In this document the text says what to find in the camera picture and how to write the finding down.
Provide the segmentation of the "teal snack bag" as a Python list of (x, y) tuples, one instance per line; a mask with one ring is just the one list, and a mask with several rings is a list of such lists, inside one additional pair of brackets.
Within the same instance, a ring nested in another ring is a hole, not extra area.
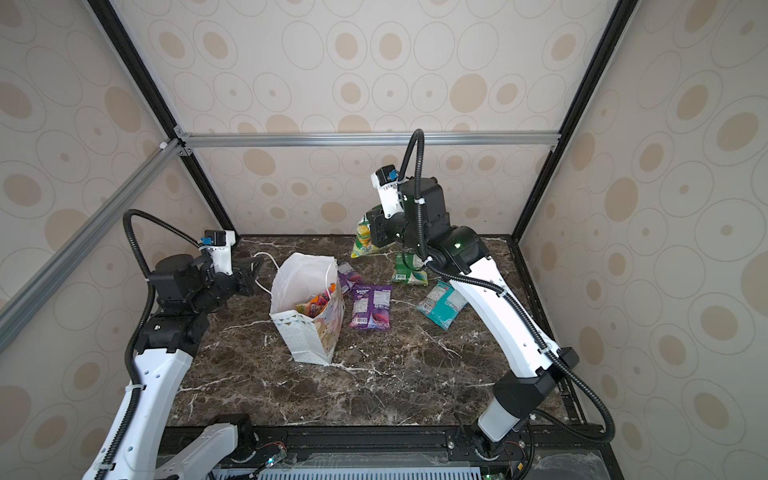
[(437, 326), (448, 330), (467, 304), (460, 292), (450, 284), (439, 281), (419, 302), (417, 309)]

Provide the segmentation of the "black right frame post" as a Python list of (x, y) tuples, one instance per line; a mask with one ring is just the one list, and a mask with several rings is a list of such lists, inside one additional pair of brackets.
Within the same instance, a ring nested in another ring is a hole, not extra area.
[(566, 112), (559, 130), (559, 141), (548, 154), (512, 232), (511, 242), (513, 245), (519, 244), (522, 240), (638, 4), (638, 0), (620, 0), (616, 3), (607, 26), (599, 37), (583, 79)]

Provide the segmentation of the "white paper gift bag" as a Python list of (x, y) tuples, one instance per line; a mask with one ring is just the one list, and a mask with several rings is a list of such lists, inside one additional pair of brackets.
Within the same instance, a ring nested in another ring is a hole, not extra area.
[(270, 319), (293, 360), (330, 365), (345, 308), (336, 259), (296, 252), (276, 266), (267, 291)]

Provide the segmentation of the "horizontal aluminium back bar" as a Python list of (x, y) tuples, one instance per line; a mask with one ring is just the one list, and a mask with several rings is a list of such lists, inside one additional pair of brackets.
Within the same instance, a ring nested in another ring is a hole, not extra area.
[[(404, 146), (407, 132), (353, 133), (181, 133), (191, 148), (294, 148), (294, 147), (391, 147)], [(435, 146), (548, 145), (559, 142), (557, 131), (426, 132), (425, 141)]]

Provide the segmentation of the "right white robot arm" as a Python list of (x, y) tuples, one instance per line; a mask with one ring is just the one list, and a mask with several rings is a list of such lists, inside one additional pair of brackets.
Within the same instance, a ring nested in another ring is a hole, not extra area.
[(433, 272), (468, 301), (507, 359), (510, 370), (494, 384), (493, 398), (477, 420), (480, 436), (499, 443), (520, 430), (564, 378), (558, 366), (573, 368), (579, 357), (572, 348), (559, 347), (533, 322), (477, 233), (451, 224), (435, 179), (400, 182), (374, 173), (371, 183), (380, 199), (366, 214), (372, 244), (425, 247), (423, 257)]

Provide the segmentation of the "large purple snack bag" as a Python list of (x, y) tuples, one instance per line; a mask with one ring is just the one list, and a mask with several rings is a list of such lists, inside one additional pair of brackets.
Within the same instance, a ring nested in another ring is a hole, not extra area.
[(391, 295), (391, 286), (355, 285), (349, 326), (358, 330), (388, 331)]

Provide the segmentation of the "black left frame post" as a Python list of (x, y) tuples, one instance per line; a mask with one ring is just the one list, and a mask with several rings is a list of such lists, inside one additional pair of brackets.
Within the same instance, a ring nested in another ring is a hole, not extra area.
[(128, 30), (119, 18), (118, 9), (111, 1), (89, 0), (85, 4), (95, 15), (97, 23), (106, 34), (161, 130), (171, 140), (180, 142), (180, 159), (213, 217), (222, 229), (237, 232), (201, 163), (183, 139), (186, 132), (177, 122), (165, 96), (147, 68), (147, 63), (130, 38)]

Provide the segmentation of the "small purple snack bag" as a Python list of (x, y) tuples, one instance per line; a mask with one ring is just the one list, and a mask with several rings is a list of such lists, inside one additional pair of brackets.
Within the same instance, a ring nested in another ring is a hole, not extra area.
[(346, 296), (353, 288), (363, 282), (362, 276), (348, 262), (338, 266), (339, 289)]

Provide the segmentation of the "green snack bag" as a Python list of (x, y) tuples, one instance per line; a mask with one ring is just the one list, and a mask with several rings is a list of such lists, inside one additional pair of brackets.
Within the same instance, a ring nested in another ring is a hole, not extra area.
[(427, 286), (428, 273), (423, 268), (424, 263), (413, 252), (401, 251), (395, 257), (392, 282), (412, 286)]
[(363, 216), (356, 226), (356, 234), (350, 258), (355, 259), (374, 254), (384, 254), (389, 253), (390, 251), (390, 246), (376, 247), (373, 244), (370, 223), (366, 216)]

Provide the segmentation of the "Fox's fruits candy bag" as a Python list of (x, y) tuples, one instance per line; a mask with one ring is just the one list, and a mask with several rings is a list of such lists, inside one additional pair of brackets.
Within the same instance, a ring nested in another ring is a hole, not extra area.
[(320, 306), (314, 302), (314, 299), (315, 297), (307, 302), (296, 304), (294, 307), (295, 311), (306, 317), (316, 318), (325, 310), (328, 303), (324, 306)]

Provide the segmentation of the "diagonal aluminium left bar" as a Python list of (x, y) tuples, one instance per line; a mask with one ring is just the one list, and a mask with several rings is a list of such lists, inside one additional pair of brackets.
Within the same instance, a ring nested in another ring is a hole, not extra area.
[(1, 348), (6, 349), (85, 257), (154, 181), (166, 163), (180, 155), (181, 143), (167, 139), (114, 194), (23, 285), (1, 311)]

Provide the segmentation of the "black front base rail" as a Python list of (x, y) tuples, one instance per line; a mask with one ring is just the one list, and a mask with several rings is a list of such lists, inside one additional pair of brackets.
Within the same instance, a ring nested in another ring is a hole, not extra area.
[(511, 433), (482, 454), (448, 426), (168, 427), (157, 447), (125, 445), (110, 479), (620, 479), (608, 446), (553, 426)]

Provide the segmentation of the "black frame post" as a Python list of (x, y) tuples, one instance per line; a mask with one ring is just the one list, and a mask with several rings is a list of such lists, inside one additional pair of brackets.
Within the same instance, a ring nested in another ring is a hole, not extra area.
[(512, 232), (511, 242), (513, 245), (519, 244), (522, 240), (638, 4), (638, 0), (620, 0), (616, 3), (607, 26), (599, 37), (583, 79), (566, 112), (559, 130), (559, 141), (548, 154)]
[(119, 18), (118, 9), (111, 1), (89, 0), (85, 4), (95, 15), (97, 23), (106, 34), (161, 130), (171, 140), (180, 142), (180, 159), (213, 217), (222, 229), (237, 232), (201, 163), (183, 139), (186, 132), (177, 122), (165, 96), (147, 68), (147, 63), (130, 38), (128, 30)]

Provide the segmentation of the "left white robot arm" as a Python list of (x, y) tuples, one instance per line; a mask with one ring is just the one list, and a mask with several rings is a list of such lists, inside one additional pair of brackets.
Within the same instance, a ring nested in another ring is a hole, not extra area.
[(158, 464), (161, 440), (182, 380), (200, 350), (210, 314), (235, 295), (253, 294), (262, 265), (236, 259), (217, 272), (207, 255), (160, 261), (148, 283), (157, 311), (142, 320), (126, 348), (130, 382), (87, 479), (204, 479), (223, 460), (247, 461), (258, 437), (246, 414), (219, 415), (189, 445)]

